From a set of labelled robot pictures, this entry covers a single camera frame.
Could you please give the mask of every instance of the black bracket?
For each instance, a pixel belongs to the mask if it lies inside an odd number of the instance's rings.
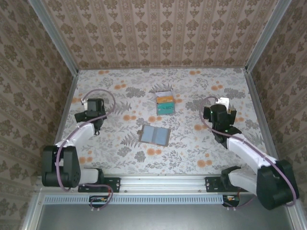
[[[120,178],[119,177],[105,177],[102,182],[97,182],[95,184],[106,184],[109,185],[114,193],[119,193],[120,189]],[[79,193],[107,193],[109,192],[106,187],[89,187],[89,186],[79,186]]]
[[[236,193],[240,188],[225,188],[220,176],[205,177],[207,193]]]
[[[103,115],[106,115],[105,107],[104,107],[104,100],[100,98],[89,98],[87,100],[87,109],[84,112],[76,113],[75,118],[76,122],[86,122],[93,118],[97,118]],[[106,119],[106,116],[104,118],[92,121],[95,129],[95,135],[99,135],[100,128],[102,124],[104,123],[104,120]]]

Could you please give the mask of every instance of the metal edge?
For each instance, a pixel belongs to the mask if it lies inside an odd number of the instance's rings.
[[[265,115],[260,103],[260,99],[257,94],[256,86],[252,75],[249,70],[244,71],[244,75],[246,78],[246,82],[248,85],[248,90],[250,93],[250,97],[252,99],[254,109],[256,112],[256,116],[259,122],[259,127],[263,136],[265,148],[269,155],[278,159],[278,154],[269,130],[268,123],[266,122]],[[302,208],[302,202],[300,200],[296,201],[296,204],[292,207],[287,207],[288,213],[293,224],[294,229],[296,230],[307,230],[307,220],[304,215],[304,211]]]
[[[33,209],[33,214],[32,214],[32,218],[31,221],[28,225],[28,227],[25,230],[36,230],[38,223],[39,223],[39,219],[40,216],[42,214],[42,209],[43,209],[43,202],[45,199],[45,194],[43,193],[39,193],[37,196],[37,200],[35,202],[35,207]]]
[[[73,57],[71,56],[68,48],[66,47],[63,39],[59,35],[54,23],[52,22],[45,6],[41,0],[29,0],[31,6],[33,7],[35,13],[38,15],[41,23],[43,24],[45,30],[49,34],[52,42],[56,46],[58,52],[61,54],[63,60],[65,61],[68,69],[70,70],[73,77],[77,76],[77,64],[75,63]]]
[[[256,90],[254,80],[251,76],[250,71],[244,70],[244,75],[245,75],[246,83],[248,85],[249,94],[250,94],[251,100],[254,105],[255,113],[258,119],[259,127],[262,133],[262,137],[264,140],[264,145],[267,150],[267,153],[270,156],[278,159],[278,154],[274,146],[274,142],[273,142],[270,130],[269,130],[268,123],[265,119],[265,115],[264,115],[264,112],[261,106],[261,102],[260,102],[260,99],[259,99],[259,96]]]
[[[233,195],[233,192],[207,193],[206,177],[220,176],[219,174],[198,175],[112,175],[120,177],[120,191],[117,195]],[[78,188],[64,192],[58,187],[43,187],[38,184],[40,193],[45,195],[99,195],[98,193],[78,193]]]
[[[130,68],[94,68],[94,69],[80,69],[87,70],[127,70],[127,69],[244,69],[245,66],[160,66],[160,67],[130,67]]]
[[[64,110],[63,110],[63,113],[62,113],[62,118],[61,118],[61,121],[59,123],[59,129],[57,131],[57,135],[56,135],[56,138],[55,138],[55,144],[58,143],[59,141],[61,141],[61,139],[62,139],[62,135],[63,135],[64,129],[65,129],[65,124],[66,124],[66,120],[67,120],[67,117],[68,117],[69,109],[71,107],[73,95],[74,95],[76,87],[77,87],[78,78],[79,77],[77,75],[76,77],[74,77],[72,79],[71,88],[69,89],[67,100],[66,100]]]
[[[284,13],[286,12],[291,0],[280,0],[277,2],[273,13],[271,14],[267,24],[265,25],[259,40],[257,41],[254,50],[250,54],[248,61],[246,63],[247,69],[251,72],[255,67],[258,59],[260,58],[265,46],[268,44],[270,38],[272,37],[277,25],[282,19]]]
[[[91,195],[46,195],[43,205],[89,205]],[[223,195],[202,194],[202,195],[117,195],[114,194],[110,205],[121,204],[223,204]]]
[[[21,230],[29,230],[29,226],[32,222],[32,218],[34,215],[34,209],[37,204],[37,200],[38,200],[38,195],[33,195],[30,201],[30,204],[29,204],[29,208],[27,210],[27,214],[25,215],[24,223],[23,223],[23,226],[21,227]]]

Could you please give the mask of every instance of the floral tablecloth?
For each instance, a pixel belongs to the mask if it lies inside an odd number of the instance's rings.
[[[237,110],[235,126],[265,151],[243,69],[81,70],[64,137],[76,127],[74,114],[84,110],[80,99],[96,88],[114,94],[116,109],[104,121],[100,135],[78,152],[82,166],[102,168],[107,174],[208,174],[234,165],[248,167],[217,144],[201,123],[198,106],[209,95],[230,98],[230,106]],[[157,116],[154,92],[170,89],[176,113]],[[106,93],[90,97],[103,98],[106,111],[112,106]],[[171,128],[168,147],[138,142],[137,131],[143,124]]]

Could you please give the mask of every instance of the aluminum frame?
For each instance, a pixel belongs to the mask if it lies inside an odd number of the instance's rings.
[[[61,54],[63,60],[65,61],[68,69],[70,70],[73,77],[78,75],[78,65],[73,59],[71,53],[65,45],[65,42],[59,35],[53,21],[51,20],[45,6],[41,0],[29,0],[33,10],[38,15],[38,18],[42,22],[44,28],[48,32],[52,42],[56,46],[57,50]]]
[[[272,37],[276,27],[278,26],[280,20],[282,19],[284,13],[288,9],[291,0],[279,0],[276,4],[273,13],[271,14],[267,24],[265,25],[262,34],[257,41],[252,53],[250,54],[248,61],[246,63],[247,70],[252,71],[255,67],[258,59],[260,58],[264,48],[268,44],[270,38]]]
[[[268,124],[266,123],[264,112],[262,110],[259,97],[257,95],[256,87],[253,82],[252,76],[249,71],[244,71],[247,81],[250,96],[254,105],[256,116],[259,121],[261,133],[264,137],[265,147],[271,156],[278,158],[277,152],[270,135]],[[73,95],[75,88],[71,87],[70,95]],[[65,105],[65,110],[69,110],[69,106]],[[66,121],[68,111],[63,112],[63,121]],[[61,126],[57,135],[57,138],[61,137],[62,131],[65,126],[65,122],[61,121]],[[110,174],[106,177],[120,177],[121,189],[118,195],[228,195],[234,193],[207,193],[205,189],[205,177],[218,176],[214,174],[208,175],[122,175],[122,174]],[[22,230],[35,230],[40,219],[41,211],[43,208],[43,201],[45,195],[63,195],[68,194],[62,191],[60,188],[43,187],[40,178],[37,183],[37,190],[32,198],[26,219]],[[70,195],[78,195],[77,189],[71,189]],[[105,193],[85,193],[85,195],[106,195]],[[296,230],[307,230],[307,221],[302,209],[302,203],[297,200],[296,205],[288,207],[288,212],[292,221],[292,225]]]
[[[89,205],[91,195],[45,195],[43,205]],[[113,195],[110,205],[221,205],[223,195]]]
[[[64,132],[64,128],[65,128],[66,120],[67,120],[67,117],[68,117],[69,109],[71,107],[73,94],[75,93],[75,90],[77,88],[78,79],[79,79],[78,75],[72,79],[71,87],[69,89],[69,93],[68,93],[67,100],[66,100],[66,103],[65,103],[65,106],[64,106],[62,118],[61,118],[61,121],[59,123],[59,128],[58,128],[58,131],[57,131],[56,138],[54,140],[54,144],[56,144],[56,143],[58,143],[59,141],[62,140],[62,135],[63,135],[63,132]]]

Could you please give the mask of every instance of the card holder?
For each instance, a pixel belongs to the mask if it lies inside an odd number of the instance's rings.
[[[139,142],[168,146],[170,132],[170,128],[143,125],[142,129],[138,131]]]
[[[175,99],[172,91],[156,92],[157,115],[171,115],[175,113]]]

